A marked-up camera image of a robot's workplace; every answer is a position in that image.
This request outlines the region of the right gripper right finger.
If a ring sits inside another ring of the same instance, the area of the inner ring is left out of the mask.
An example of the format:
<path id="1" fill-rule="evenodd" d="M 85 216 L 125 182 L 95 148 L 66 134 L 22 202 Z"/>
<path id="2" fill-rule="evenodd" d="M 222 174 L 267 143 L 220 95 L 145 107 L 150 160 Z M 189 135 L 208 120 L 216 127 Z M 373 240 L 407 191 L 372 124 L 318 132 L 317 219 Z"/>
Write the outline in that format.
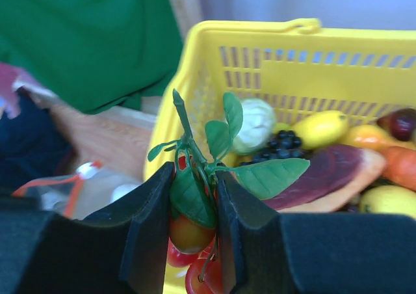
<path id="1" fill-rule="evenodd" d="M 218 173 L 226 293 L 414 293 L 415 221 L 403 215 L 278 213 Z"/>

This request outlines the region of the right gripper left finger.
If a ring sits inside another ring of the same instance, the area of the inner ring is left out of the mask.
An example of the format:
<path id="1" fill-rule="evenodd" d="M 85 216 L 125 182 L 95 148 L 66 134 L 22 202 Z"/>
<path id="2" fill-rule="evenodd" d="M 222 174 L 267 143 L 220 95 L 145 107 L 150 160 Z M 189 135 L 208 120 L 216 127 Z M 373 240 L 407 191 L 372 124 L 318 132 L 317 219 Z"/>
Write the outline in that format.
<path id="1" fill-rule="evenodd" d="M 84 220 L 2 195 L 1 292 L 162 293 L 173 178 L 167 162 Z"/>

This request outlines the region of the clear zip top bag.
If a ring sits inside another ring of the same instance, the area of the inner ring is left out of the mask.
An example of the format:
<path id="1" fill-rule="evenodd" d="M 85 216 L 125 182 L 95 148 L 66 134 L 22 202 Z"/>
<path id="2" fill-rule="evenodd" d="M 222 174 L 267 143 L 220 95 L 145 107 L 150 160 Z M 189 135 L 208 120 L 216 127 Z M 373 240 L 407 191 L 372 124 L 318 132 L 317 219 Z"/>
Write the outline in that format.
<path id="1" fill-rule="evenodd" d="M 82 164 L 74 174 L 32 180 L 12 196 L 34 198 L 42 210 L 83 220 L 140 185 L 139 179 L 94 161 Z"/>

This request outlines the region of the toy cherry bunch with leaves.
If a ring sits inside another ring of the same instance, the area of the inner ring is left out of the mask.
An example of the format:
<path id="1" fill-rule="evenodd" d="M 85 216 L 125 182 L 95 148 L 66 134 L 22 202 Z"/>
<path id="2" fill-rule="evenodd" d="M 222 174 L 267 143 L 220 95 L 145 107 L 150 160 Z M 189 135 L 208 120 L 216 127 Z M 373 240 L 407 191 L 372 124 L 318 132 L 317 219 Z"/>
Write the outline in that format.
<path id="1" fill-rule="evenodd" d="M 230 152 L 241 131 L 244 113 L 232 92 L 223 95 L 225 119 L 205 124 L 205 137 L 213 161 L 198 147 L 190 126 L 185 102 L 178 91 L 172 92 L 181 125 L 180 139 L 154 146 L 148 153 L 153 161 L 162 151 L 174 151 L 175 172 L 169 189 L 169 238 L 183 254 L 209 253 L 194 260 L 185 275 L 187 293 L 223 293 L 218 233 L 217 172 L 229 172 L 249 193 L 260 200 L 273 198 L 286 190 L 307 170 L 310 162 L 302 158 L 274 159 L 241 167 L 225 167 L 223 158 Z"/>

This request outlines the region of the orange toy fruit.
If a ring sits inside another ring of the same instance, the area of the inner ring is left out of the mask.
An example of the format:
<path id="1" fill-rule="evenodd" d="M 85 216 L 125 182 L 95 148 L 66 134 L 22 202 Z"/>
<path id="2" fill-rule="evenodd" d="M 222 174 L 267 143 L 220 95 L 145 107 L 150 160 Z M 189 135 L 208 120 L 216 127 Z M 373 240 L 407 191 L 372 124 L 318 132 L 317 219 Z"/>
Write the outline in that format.
<path id="1" fill-rule="evenodd" d="M 383 177 L 415 191 L 415 150 L 391 146 L 382 151 L 386 160 Z"/>

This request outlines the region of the yellow plastic shopping basket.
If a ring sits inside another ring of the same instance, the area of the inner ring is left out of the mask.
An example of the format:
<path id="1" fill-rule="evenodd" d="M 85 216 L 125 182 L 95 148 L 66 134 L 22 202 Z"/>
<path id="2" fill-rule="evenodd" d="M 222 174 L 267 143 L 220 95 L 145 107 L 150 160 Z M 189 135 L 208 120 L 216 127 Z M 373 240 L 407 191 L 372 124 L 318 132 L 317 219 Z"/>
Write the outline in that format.
<path id="1" fill-rule="evenodd" d="M 377 119 L 394 111 L 415 109 L 414 31 L 327 29 L 317 19 L 199 23 L 190 31 L 178 71 L 162 97 L 149 151 L 158 144 L 180 139 L 184 133 L 173 103 L 174 90 L 185 102 L 193 137 L 209 162 L 213 158 L 205 124 L 225 119 L 226 92 L 234 93 L 240 103 L 259 98 L 274 109 L 277 123 L 269 139 L 317 112 L 341 111 L 347 115 L 348 131 L 337 142 L 304 149 L 303 159 L 309 162 L 319 150 L 335 144 L 380 154 L 391 146 L 415 150 L 415 136 L 411 141 L 400 141 L 376 124 Z M 221 164 L 241 167 L 239 163 L 249 155 L 230 150 Z M 174 164 L 174 156 L 174 151 L 162 151 L 153 161 L 147 160 L 145 177 L 152 177 L 167 162 Z M 366 191 L 383 185 L 399 186 L 382 174 L 340 209 L 314 213 L 400 215 L 359 211 L 359 201 Z M 169 239 L 166 292 L 179 291 L 174 281 L 179 267 L 188 270 L 194 260 L 208 253 L 208 249 L 200 254 L 180 253 Z"/>

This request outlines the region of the dark purple toy fig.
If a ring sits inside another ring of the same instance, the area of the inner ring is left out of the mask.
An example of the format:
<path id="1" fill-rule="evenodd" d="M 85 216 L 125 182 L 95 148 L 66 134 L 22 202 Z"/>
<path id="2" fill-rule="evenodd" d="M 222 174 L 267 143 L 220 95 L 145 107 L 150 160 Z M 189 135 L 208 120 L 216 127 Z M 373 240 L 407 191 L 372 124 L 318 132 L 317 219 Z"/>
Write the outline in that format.
<path id="1" fill-rule="evenodd" d="M 376 124 L 400 141 L 411 141 L 415 136 L 415 109 L 406 108 L 389 113 Z"/>

